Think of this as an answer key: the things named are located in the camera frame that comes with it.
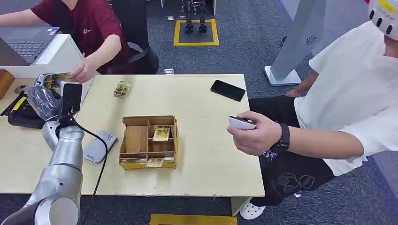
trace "red shirt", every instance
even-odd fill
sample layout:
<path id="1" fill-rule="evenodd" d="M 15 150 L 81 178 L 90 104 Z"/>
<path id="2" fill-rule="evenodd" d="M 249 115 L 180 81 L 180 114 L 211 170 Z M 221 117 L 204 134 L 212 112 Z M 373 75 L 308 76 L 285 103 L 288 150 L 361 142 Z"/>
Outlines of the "red shirt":
<path id="1" fill-rule="evenodd" d="M 62 24 L 57 24 L 59 23 L 59 16 L 55 15 L 57 12 L 55 12 L 54 1 L 61 2 L 61 0 L 42 0 L 31 10 L 41 20 L 51 26 L 60 27 L 61 30 L 68 29 L 62 27 Z M 70 15 L 75 37 L 77 38 L 75 41 L 86 56 L 99 49 L 109 35 L 116 34 L 120 37 L 122 42 L 121 51 L 110 62 L 98 68 L 98 72 L 106 74 L 106 69 L 113 62 L 130 57 L 130 49 L 120 22 L 105 0 L 78 0 L 73 10 L 70 10 L 63 2 L 60 3 L 60 6 L 65 7 L 65 11 Z M 133 66 L 123 67 L 114 72 L 114 74 L 133 74 Z"/>

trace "person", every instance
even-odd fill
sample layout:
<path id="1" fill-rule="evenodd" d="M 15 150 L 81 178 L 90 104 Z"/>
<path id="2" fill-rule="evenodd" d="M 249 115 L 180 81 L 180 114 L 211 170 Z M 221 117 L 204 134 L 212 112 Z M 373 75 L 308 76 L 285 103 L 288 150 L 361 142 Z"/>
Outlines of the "person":
<path id="1" fill-rule="evenodd" d="M 227 128 L 239 150 L 259 156 L 266 193 L 243 207 L 243 218 L 315 190 L 370 155 L 398 151 L 398 30 L 391 19 L 398 13 L 378 4 L 370 1 L 372 21 L 309 61 L 313 71 L 288 96 L 249 100 L 251 111 L 238 117 L 254 121 L 254 130 Z"/>
<path id="2" fill-rule="evenodd" d="M 121 25 L 105 0 L 42 0 L 21 12 L 0 15 L 0 27 L 27 27 L 46 22 L 70 33 L 85 58 L 71 71 L 73 81 L 84 83 L 95 71 L 105 74 L 117 61 L 130 57 Z M 132 74 L 133 65 L 118 74 Z"/>

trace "black cable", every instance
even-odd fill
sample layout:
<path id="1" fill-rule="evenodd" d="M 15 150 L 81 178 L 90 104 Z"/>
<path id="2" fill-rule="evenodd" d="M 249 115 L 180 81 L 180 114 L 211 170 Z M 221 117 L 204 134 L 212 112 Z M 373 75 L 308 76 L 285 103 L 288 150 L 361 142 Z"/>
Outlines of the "black cable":
<path id="1" fill-rule="evenodd" d="M 108 146 L 107 146 L 107 144 L 105 143 L 105 141 L 104 141 L 102 138 L 100 138 L 98 135 L 96 135 L 96 134 L 94 134 L 94 133 L 88 131 L 87 129 L 85 129 L 84 127 L 82 127 L 80 124 L 78 124 L 78 123 L 76 122 L 75 118 L 74 118 L 72 115 L 70 116 L 70 119 L 76 124 L 77 127 L 79 127 L 80 129 L 82 129 L 83 131 L 87 132 L 88 134 L 90 134 L 90 135 L 96 137 L 98 140 L 100 140 L 100 141 L 105 145 L 104 164 L 102 164 L 101 172 L 99 173 L 98 180 L 97 180 L 97 185 L 95 186 L 94 193 L 93 193 L 92 196 L 91 196 L 91 200 L 90 200 L 90 203 L 88 204 L 87 211 L 86 211 L 86 213 L 85 213 L 85 215 L 84 215 L 84 217 L 83 217 L 83 219 L 81 220 L 81 223 L 80 223 L 81 225 L 84 225 L 85 222 L 86 222 L 86 219 L 87 219 L 87 217 L 88 217 L 88 214 L 90 213 L 92 201 L 94 200 L 94 197 L 95 197 L 95 195 L 96 195 L 96 193 L 97 193 L 98 186 L 100 185 L 100 181 L 101 181 L 102 173 L 104 172 L 105 164 L 107 163 Z"/>

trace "desk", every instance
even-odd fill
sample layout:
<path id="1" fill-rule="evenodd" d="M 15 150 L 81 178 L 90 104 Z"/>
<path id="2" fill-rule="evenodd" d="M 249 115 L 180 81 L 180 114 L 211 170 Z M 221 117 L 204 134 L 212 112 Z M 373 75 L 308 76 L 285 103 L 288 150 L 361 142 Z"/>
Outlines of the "desk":
<path id="1" fill-rule="evenodd" d="M 176 169 L 124 170 L 118 164 L 121 141 L 110 151 L 99 195 L 228 196 L 232 214 L 252 196 L 264 196 L 257 157 L 236 149 L 225 131 L 228 116 L 248 109 L 245 96 L 236 102 L 210 91 L 219 79 L 245 88 L 243 75 L 99 75 L 77 116 L 86 129 L 107 130 L 123 137 L 122 117 L 174 115 L 179 125 Z M 113 97 L 120 80 L 130 81 L 126 98 Z M 1 118 L 0 193 L 30 193 L 51 151 L 37 130 L 6 125 Z M 13 140 L 15 134 L 25 136 Z M 92 137 L 86 135 L 85 146 Z M 82 194 L 93 192 L 101 165 L 83 163 Z"/>

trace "wristwatch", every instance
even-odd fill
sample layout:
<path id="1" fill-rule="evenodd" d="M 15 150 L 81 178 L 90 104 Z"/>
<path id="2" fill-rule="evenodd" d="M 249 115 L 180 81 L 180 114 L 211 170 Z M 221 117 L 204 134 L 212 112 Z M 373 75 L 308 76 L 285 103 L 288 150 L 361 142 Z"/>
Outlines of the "wristwatch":
<path id="1" fill-rule="evenodd" d="M 279 139 L 279 141 L 277 143 L 275 143 L 274 145 L 272 145 L 271 148 L 269 149 L 276 154 L 287 151 L 290 146 L 289 127 L 284 123 L 280 123 L 279 125 L 281 126 L 281 129 L 282 129 L 281 139 Z"/>

